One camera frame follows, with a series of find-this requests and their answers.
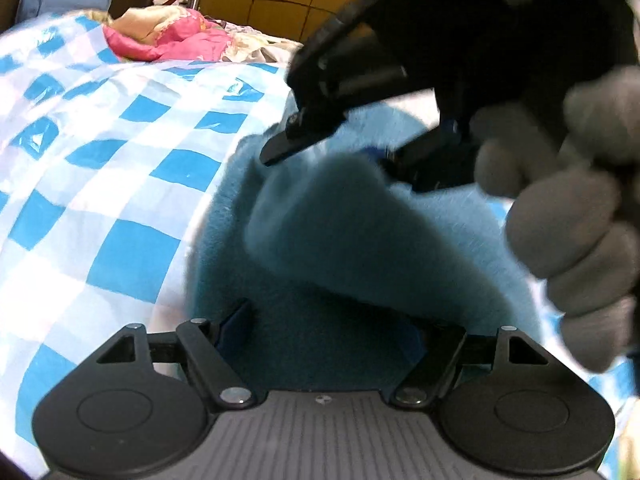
metal screw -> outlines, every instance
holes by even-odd
[[[251,399],[251,392],[246,388],[233,386],[222,390],[222,393],[220,393],[220,399],[224,400],[227,404],[244,404]]]
[[[326,406],[332,400],[334,400],[333,397],[328,396],[328,395],[318,395],[316,397],[316,402],[318,404],[322,404],[323,406]]]
[[[408,406],[417,406],[427,400],[427,394],[420,388],[400,388],[396,400]]]

blue fuzzy cloth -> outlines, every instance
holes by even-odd
[[[236,300],[254,322],[230,364],[270,389],[388,392],[415,364],[402,314],[495,335],[540,327],[525,272],[475,186],[412,194],[357,152],[424,129],[385,104],[351,113],[327,142],[265,168],[264,136],[229,160],[196,247],[194,314],[221,322]]]

bed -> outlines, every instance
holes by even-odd
[[[47,470],[31,434],[37,402],[123,325],[161,332],[190,317],[194,236],[239,139],[286,113],[285,73],[282,63],[122,63],[83,15],[0,37],[0,450],[32,478]],[[438,120],[431,92],[384,106]],[[504,222],[509,204],[488,206]],[[545,346],[617,414],[600,471],[618,480],[632,365],[582,370],[543,283],[529,288]]]

pink blanket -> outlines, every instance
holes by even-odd
[[[205,20],[196,10],[182,9],[183,12],[185,10],[184,16],[169,23],[159,23],[154,32],[144,39],[143,34],[134,39],[136,36],[130,32],[132,26],[135,28],[135,19],[130,19],[126,23],[126,28],[121,27],[121,30],[127,30],[127,35],[116,30],[118,28],[118,20],[116,20],[113,27],[103,25],[104,36],[117,56],[130,60],[219,61],[230,42],[229,35],[219,25]]]

triangular cutout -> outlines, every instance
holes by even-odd
[[[115,345],[109,348],[100,359],[98,364],[111,363],[132,363],[136,360],[136,348],[133,336],[126,335],[118,339]]]
[[[548,361],[521,337],[509,339],[509,362],[515,365],[546,365]]]

